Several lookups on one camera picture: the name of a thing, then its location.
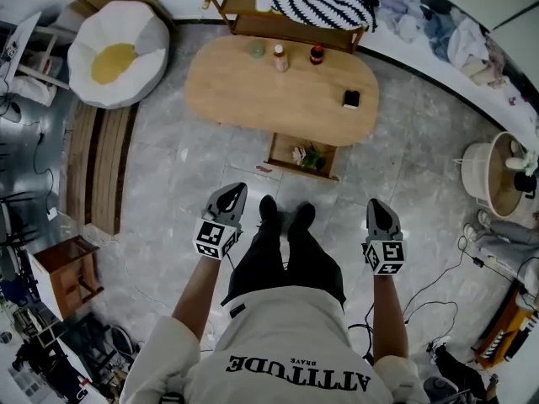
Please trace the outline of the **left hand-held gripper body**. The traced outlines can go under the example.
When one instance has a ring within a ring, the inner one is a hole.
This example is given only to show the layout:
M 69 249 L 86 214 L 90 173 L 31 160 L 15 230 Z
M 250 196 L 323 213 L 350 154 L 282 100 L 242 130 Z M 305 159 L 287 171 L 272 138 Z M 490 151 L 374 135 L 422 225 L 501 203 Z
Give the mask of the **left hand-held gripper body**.
M 219 211 L 207 206 L 195 223 L 192 243 L 202 256 L 222 260 L 242 234 L 240 223 L 244 208 Z

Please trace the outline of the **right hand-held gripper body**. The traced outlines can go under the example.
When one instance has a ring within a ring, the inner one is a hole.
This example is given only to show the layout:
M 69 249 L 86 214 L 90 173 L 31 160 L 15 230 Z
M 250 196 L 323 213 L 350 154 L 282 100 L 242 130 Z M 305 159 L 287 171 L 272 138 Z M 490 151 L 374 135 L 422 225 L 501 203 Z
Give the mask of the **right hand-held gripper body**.
M 405 264 L 407 246 L 402 232 L 369 235 L 362 247 L 366 264 L 376 276 L 395 275 Z

